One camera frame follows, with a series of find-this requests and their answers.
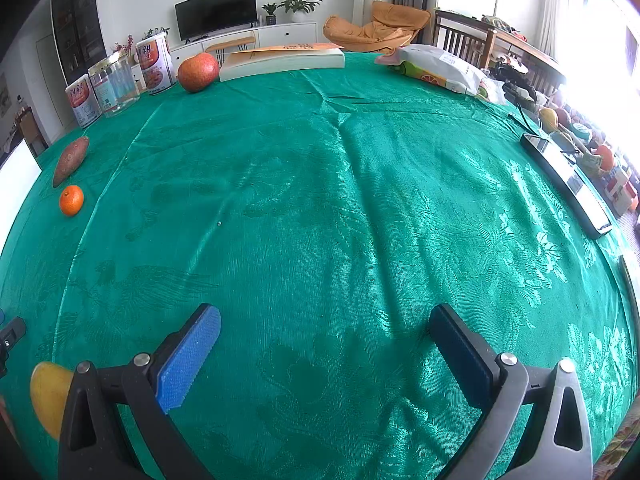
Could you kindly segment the reddish sweet potato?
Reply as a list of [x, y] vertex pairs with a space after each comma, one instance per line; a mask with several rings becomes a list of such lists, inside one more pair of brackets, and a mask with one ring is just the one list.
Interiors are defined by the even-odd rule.
[[54, 188], [57, 188], [79, 168], [86, 157], [88, 146], [88, 136], [81, 136], [64, 148], [54, 170], [52, 180]]

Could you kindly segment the red apple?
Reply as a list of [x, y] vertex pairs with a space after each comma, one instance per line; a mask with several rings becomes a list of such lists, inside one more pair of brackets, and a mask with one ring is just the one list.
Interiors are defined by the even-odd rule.
[[204, 90], [219, 76], [219, 63], [213, 55], [201, 52], [183, 61], [177, 78], [182, 88], [195, 93]]

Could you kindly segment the yellow mango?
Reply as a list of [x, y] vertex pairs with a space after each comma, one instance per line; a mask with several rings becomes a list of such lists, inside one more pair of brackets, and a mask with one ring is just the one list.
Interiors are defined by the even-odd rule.
[[44, 361], [32, 371], [29, 392], [36, 416], [55, 441], [60, 440], [64, 410], [74, 374], [65, 367]]

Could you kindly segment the black tablet device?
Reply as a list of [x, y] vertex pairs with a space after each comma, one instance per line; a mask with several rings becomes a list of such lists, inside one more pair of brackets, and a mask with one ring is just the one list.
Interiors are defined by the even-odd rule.
[[536, 134], [524, 133], [520, 143], [567, 200], [590, 238], [595, 240], [612, 230], [610, 218], [586, 180], [578, 174], [576, 162], [571, 162], [552, 140]]

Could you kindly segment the green tablecloth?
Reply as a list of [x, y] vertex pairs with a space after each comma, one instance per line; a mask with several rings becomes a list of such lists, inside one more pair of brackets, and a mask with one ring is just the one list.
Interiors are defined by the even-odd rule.
[[87, 130], [73, 217], [59, 140], [1, 255], [27, 327], [1, 382], [22, 450], [55, 477], [38, 363], [124, 364], [208, 302], [221, 334], [171, 416], [215, 477], [431, 479], [478, 416], [427, 335], [446, 302], [526, 364], [573, 360], [602, 453], [638, 389], [626, 242], [590, 240], [523, 126], [370, 54], [174, 87]]

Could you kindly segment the left porridge can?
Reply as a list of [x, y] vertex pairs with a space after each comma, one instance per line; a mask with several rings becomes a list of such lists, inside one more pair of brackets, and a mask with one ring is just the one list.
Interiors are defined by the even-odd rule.
[[102, 110], [87, 74], [69, 84], [65, 94], [80, 128], [88, 128], [101, 117]]

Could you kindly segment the porridge can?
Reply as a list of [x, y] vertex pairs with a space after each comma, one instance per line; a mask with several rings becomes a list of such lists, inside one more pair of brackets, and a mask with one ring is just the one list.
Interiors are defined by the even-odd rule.
[[166, 32], [159, 32], [137, 42], [136, 53], [149, 94], [163, 92], [175, 84], [176, 78]]
[[101, 117], [102, 110], [87, 74], [69, 84], [65, 94], [80, 128], [88, 128]]

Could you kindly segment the clear plastic jar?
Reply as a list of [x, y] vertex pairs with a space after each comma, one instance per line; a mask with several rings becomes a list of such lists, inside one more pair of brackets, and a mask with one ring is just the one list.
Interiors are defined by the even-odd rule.
[[139, 99], [140, 92], [131, 71], [129, 55], [118, 51], [88, 69], [100, 109], [113, 116]]

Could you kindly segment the right porridge can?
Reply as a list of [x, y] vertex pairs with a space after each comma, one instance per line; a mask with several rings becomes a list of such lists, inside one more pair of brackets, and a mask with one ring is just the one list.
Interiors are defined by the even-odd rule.
[[136, 53], [149, 94], [163, 92], [175, 84], [176, 78], [166, 32], [159, 32], [137, 42]]

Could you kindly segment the dark bookshelf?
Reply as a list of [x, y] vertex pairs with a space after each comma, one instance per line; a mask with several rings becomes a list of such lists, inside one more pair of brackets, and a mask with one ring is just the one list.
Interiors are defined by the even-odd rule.
[[96, 0], [51, 0], [50, 9], [58, 62], [72, 84], [106, 57]]

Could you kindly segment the wooden chair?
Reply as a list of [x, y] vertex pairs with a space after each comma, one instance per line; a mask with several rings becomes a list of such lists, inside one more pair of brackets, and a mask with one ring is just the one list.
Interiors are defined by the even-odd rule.
[[496, 39], [495, 27], [485, 22], [454, 12], [435, 11], [432, 45], [481, 70], [489, 67]]

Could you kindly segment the orange lounge chair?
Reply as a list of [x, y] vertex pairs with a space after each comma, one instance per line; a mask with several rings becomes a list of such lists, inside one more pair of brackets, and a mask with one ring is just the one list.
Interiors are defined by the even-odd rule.
[[349, 52], [390, 53], [411, 44], [432, 16], [429, 10], [375, 0], [369, 23], [359, 26], [331, 15], [323, 25], [323, 36]]

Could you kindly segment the white tv cabinet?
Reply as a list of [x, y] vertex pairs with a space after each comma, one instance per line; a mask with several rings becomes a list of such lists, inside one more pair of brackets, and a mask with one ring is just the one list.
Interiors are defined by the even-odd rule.
[[180, 47], [171, 47], [169, 52], [174, 67], [187, 58], [208, 52], [219, 64], [232, 52], [247, 51], [286, 44], [314, 44], [319, 39], [315, 22], [285, 23], [235, 30], [217, 36], [189, 41]]

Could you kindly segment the black television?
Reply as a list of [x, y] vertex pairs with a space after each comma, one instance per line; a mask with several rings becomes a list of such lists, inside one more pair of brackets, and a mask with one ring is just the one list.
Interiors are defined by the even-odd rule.
[[256, 0], [184, 0], [175, 4], [180, 39], [258, 21]]

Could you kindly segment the green potted plant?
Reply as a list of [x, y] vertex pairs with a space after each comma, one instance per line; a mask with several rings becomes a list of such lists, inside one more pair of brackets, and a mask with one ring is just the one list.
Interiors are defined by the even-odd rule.
[[323, 0], [280, 0], [279, 8], [288, 14], [291, 21], [300, 23], [307, 21]]

